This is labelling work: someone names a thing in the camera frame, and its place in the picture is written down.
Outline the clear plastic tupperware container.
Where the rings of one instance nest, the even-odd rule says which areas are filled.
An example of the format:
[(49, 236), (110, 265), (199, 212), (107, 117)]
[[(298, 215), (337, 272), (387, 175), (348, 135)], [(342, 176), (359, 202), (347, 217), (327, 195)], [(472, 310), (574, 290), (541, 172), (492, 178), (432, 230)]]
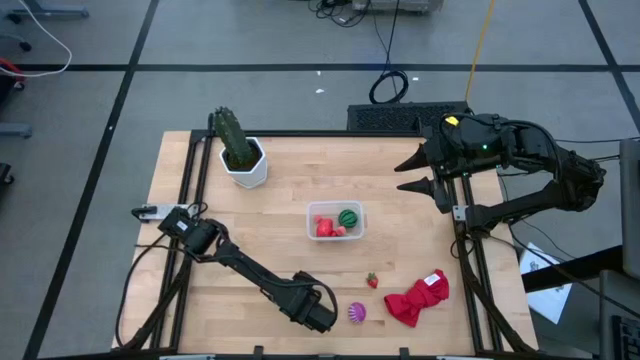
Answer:
[[(353, 210), (359, 216), (358, 224), (351, 229), (346, 229), (346, 234), (338, 237), (335, 232), (334, 237), (316, 237), (316, 225), (314, 223), (315, 216), (331, 218), (334, 223), (334, 230), (341, 226), (338, 222), (338, 215), (345, 209)], [(318, 242), (340, 242), (355, 241), (364, 236), (366, 230), (366, 215), (364, 208), (359, 201), (355, 200), (336, 200), (336, 201), (316, 201), (310, 202), (307, 206), (306, 214), (307, 236)]]

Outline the grey equipment box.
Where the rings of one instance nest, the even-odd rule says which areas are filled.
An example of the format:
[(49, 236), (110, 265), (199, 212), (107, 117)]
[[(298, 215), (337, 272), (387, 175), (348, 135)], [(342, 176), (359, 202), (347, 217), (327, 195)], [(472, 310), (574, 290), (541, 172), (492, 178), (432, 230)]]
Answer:
[(438, 11), (443, 6), (444, 0), (350, 0), (353, 10), (393, 11), (399, 10), (427, 13)]

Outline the white paper sheet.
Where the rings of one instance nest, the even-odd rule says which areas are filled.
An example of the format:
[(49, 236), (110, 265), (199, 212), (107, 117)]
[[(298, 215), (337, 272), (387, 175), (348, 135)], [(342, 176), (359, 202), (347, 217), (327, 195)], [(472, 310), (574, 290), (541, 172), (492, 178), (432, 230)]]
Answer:
[[(529, 242), (519, 259), (522, 275), (549, 267), (550, 264), (559, 265), (560, 260), (546, 254), (539, 247)], [(529, 308), (554, 324), (558, 324), (566, 305), (571, 284), (564, 284), (555, 288), (529, 292), (527, 301)]]

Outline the black aluminium table frame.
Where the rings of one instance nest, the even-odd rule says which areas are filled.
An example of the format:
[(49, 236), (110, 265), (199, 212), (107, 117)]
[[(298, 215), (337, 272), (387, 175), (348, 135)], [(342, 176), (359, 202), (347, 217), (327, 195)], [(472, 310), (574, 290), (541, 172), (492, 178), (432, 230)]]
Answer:
[[(154, 168), (144, 199), (156, 204), (206, 204), (206, 216), (224, 223), (232, 240), (251, 258), (288, 278), (306, 271), (330, 288), (338, 319), (318, 333), (294, 323), (259, 289), (229, 268), (196, 264), (189, 282), (169, 306), (150, 338), (153, 347), (181, 353), (266, 355), (468, 355), (498, 342), (482, 307), (468, 309), (455, 258), (454, 224), (426, 196), (398, 185), (424, 170), (394, 168), (417, 148), (418, 139), (344, 131), (261, 131), (267, 155), (266, 182), (246, 189), (225, 171), (218, 140), (198, 131), (168, 131), (148, 160)], [(355, 241), (318, 242), (307, 236), (310, 202), (355, 200), (366, 215), (364, 236)], [(411, 328), (392, 317), (389, 294), (404, 294), (418, 279), (440, 269), (450, 295), (423, 309)], [(374, 272), (378, 287), (367, 285)], [(349, 320), (360, 302), (366, 319)]]

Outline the black keyboard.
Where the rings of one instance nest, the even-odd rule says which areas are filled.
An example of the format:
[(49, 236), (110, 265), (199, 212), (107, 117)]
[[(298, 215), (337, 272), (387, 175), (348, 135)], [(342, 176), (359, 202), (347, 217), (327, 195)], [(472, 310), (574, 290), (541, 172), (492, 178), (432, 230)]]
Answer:
[(640, 360), (640, 321), (614, 315), (612, 317), (615, 360)]

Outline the green cactus plant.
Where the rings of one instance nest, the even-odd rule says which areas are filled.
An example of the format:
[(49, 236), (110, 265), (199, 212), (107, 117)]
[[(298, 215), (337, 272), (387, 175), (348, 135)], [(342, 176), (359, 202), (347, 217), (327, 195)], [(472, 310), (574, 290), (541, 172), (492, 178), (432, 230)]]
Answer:
[(225, 147), (223, 160), (232, 171), (249, 171), (258, 160), (258, 152), (249, 143), (234, 112), (224, 106), (212, 114), (216, 134)]

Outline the black floor beam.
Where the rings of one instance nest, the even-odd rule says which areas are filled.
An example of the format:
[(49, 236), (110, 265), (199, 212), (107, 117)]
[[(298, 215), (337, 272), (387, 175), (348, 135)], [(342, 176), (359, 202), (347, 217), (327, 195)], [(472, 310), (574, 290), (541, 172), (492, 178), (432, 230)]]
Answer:
[(618, 245), (608, 249), (579, 257), (558, 265), (535, 270), (522, 275), (526, 293), (561, 285), (578, 283), (599, 276), (601, 271), (623, 271), (623, 246)]

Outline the grey desk foot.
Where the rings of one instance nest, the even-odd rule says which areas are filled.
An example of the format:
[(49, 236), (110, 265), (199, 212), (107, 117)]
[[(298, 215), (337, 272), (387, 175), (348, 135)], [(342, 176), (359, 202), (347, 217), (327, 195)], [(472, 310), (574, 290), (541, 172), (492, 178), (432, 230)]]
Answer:
[(25, 123), (0, 123), (0, 136), (14, 136), (27, 139), (32, 136), (32, 126)]
[(23, 5), (20, 8), (10, 9), (6, 12), (6, 18), (14, 23), (20, 23), (23, 18), (29, 17), (30, 14), (35, 17), (51, 18), (51, 17), (89, 17), (90, 13), (86, 6), (78, 5), (45, 5), (39, 0), (20, 0)]

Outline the red object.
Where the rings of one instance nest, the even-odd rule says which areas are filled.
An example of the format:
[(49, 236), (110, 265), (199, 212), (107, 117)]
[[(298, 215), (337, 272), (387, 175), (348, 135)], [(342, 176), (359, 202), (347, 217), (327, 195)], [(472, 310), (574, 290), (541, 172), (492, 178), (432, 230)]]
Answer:
[(25, 80), (23, 72), (12, 62), (0, 57), (0, 69), (5, 70), (6, 74), (12, 76), (15, 80), (14, 88), (18, 91), (25, 89)]

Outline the red cloth with white tag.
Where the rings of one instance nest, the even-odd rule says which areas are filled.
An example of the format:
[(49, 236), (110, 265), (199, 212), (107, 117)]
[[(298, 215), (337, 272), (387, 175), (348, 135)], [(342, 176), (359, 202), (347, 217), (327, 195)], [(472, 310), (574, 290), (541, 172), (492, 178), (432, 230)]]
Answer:
[(449, 281), (440, 269), (418, 279), (404, 294), (389, 294), (384, 304), (389, 314), (399, 322), (415, 328), (423, 309), (431, 308), (449, 298)]

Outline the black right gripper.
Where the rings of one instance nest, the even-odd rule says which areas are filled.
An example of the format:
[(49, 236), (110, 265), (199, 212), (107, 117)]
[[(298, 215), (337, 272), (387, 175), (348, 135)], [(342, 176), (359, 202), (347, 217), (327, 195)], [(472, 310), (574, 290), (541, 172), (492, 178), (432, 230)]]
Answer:
[(455, 117), (451, 124), (446, 118), (423, 127), (423, 148), (418, 148), (407, 160), (394, 168), (405, 172), (430, 167), (433, 179), (420, 180), (397, 186), (398, 190), (432, 196), (441, 213), (452, 210), (445, 182), (464, 173), (479, 170), (500, 152), (500, 129), (497, 125), (474, 117)]

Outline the black vented box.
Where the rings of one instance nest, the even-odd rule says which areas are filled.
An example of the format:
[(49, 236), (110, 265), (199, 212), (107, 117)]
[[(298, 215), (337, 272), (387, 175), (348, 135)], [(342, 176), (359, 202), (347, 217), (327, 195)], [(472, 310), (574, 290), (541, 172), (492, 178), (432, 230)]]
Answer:
[(415, 132), (420, 127), (432, 125), (445, 114), (469, 111), (465, 101), (350, 105), (347, 129)]

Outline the grey cabinet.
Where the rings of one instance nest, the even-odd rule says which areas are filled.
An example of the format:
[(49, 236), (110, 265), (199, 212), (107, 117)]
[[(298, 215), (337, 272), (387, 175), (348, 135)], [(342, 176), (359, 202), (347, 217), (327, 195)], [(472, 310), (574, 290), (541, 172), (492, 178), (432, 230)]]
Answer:
[(640, 141), (620, 142), (620, 193), (623, 269), (640, 280)]

